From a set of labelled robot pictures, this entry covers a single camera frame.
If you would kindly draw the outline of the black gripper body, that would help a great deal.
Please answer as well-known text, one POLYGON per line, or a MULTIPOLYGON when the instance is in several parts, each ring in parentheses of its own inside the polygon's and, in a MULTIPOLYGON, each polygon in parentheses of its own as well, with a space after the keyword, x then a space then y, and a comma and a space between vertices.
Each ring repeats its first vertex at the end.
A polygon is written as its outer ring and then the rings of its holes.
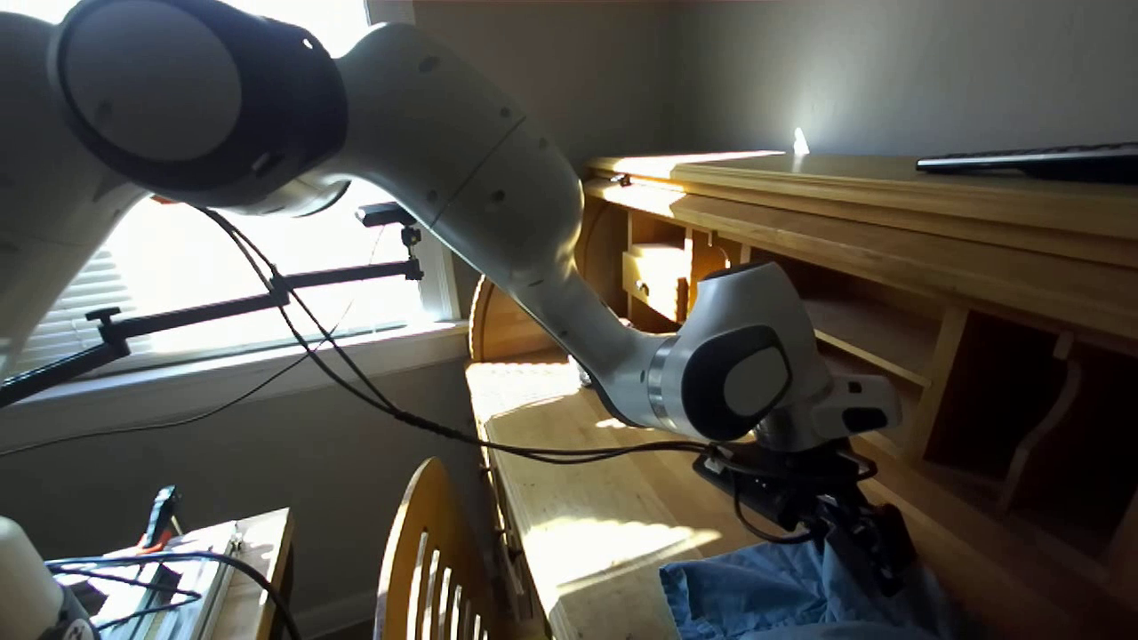
POLYGON ((872 506, 861 482, 878 464, 863 455, 821 455, 799 468, 799 522, 829 541, 852 574, 900 593, 914 574, 914 545, 895 506, 872 506))

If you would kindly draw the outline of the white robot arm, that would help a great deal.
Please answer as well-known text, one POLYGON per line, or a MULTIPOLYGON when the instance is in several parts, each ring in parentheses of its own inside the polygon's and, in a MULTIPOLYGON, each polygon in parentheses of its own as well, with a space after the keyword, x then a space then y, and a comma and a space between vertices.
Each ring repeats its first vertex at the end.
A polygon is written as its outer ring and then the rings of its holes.
POLYGON ((902 583, 902 519, 847 458, 895 395, 817 356, 775 264, 704 282, 671 335, 623 324, 578 277, 584 188, 552 139, 412 24, 334 55, 299 24, 224 0, 78 0, 0 20, 0 339, 37 324, 142 196, 237 213, 315 205, 361 176, 506 286, 636 427, 731 443, 783 526, 806 526, 874 585, 902 583))

